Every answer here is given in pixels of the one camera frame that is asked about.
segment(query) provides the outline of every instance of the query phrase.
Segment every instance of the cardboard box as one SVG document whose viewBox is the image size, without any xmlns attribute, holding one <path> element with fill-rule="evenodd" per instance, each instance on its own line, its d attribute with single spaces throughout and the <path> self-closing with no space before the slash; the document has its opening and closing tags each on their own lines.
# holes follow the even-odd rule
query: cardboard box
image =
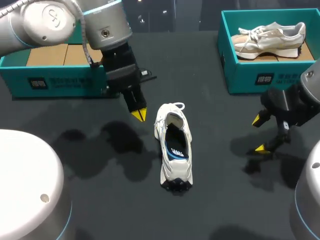
<svg viewBox="0 0 320 240">
<path fill-rule="evenodd" d="M 0 59 L 0 75 L 13 97 L 104 97 L 106 73 L 91 69 L 85 57 L 79 30 L 71 41 L 57 46 L 23 50 Z M 101 51 L 88 51 L 95 62 Z"/>
<path fill-rule="evenodd" d="M 283 26 L 304 22 L 306 39 L 298 58 L 261 56 L 255 60 L 237 58 L 231 37 L 238 28 L 251 30 L 277 22 Z M 230 94 L 263 93 L 270 86 L 286 89 L 300 81 L 300 75 L 320 57 L 320 12 L 310 9 L 266 9 L 222 11 L 217 47 Z"/>
</svg>

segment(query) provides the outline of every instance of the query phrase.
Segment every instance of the shoe insole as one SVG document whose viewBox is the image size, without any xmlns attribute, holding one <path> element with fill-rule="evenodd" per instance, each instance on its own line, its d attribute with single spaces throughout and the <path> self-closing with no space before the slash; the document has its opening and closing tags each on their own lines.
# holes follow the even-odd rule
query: shoe insole
<svg viewBox="0 0 320 240">
<path fill-rule="evenodd" d="M 168 125 L 165 133 L 165 146 L 170 161 L 189 158 L 185 134 L 172 123 Z"/>
</svg>

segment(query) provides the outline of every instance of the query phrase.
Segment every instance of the teal box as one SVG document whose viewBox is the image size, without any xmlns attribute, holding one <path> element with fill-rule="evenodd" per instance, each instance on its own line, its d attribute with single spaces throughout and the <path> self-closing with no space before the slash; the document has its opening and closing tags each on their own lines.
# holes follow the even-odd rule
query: teal box
<svg viewBox="0 0 320 240">
<path fill-rule="evenodd" d="M 79 25 L 66 43 L 82 43 Z M 26 66 L 30 52 L 23 50 L 0 59 L 0 75 L 13 97 L 103 97 L 107 76 L 102 66 Z"/>
<path fill-rule="evenodd" d="M 227 10 L 222 11 L 217 47 L 230 94 L 263 93 L 270 86 L 286 89 L 300 81 L 300 75 L 315 61 L 239 62 L 231 36 L 238 28 L 252 30 L 277 22 L 283 26 L 306 25 L 305 42 L 317 60 L 320 57 L 320 12 L 309 9 Z M 268 84 L 257 85 L 258 78 L 267 78 Z"/>
</svg>

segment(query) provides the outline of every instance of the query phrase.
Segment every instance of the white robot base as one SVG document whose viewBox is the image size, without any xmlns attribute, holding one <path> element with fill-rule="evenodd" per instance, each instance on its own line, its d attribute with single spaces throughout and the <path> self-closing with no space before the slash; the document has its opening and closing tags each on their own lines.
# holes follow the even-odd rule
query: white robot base
<svg viewBox="0 0 320 240">
<path fill-rule="evenodd" d="M 62 163 L 40 138 L 0 130 L 0 240 L 74 240 Z"/>
<path fill-rule="evenodd" d="M 311 151 L 296 185 L 290 225 L 296 240 L 320 240 L 320 141 Z"/>
</svg>

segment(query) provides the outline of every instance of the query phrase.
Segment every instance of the shoe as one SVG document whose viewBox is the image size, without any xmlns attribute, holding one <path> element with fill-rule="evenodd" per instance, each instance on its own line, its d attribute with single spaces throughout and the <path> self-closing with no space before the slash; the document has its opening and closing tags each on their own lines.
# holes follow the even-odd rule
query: shoe
<svg viewBox="0 0 320 240">
<path fill-rule="evenodd" d="M 240 34 L 231 37 L 238 57 L 253 60 L 263 53 L 284 58 L 297 58 L 298 48 L 305 41 L 306 25 L 281 26 L 274 22 L 252 30 L 239 28 Z"/>
<path fill-rule="evenodd" d="M 193 185 L 192 136 L 183 109 L 181 102 L 163 104 L 154 123 L 162 151 L 160 184 L 167 190 L 185 191 Z"/>
</svg>

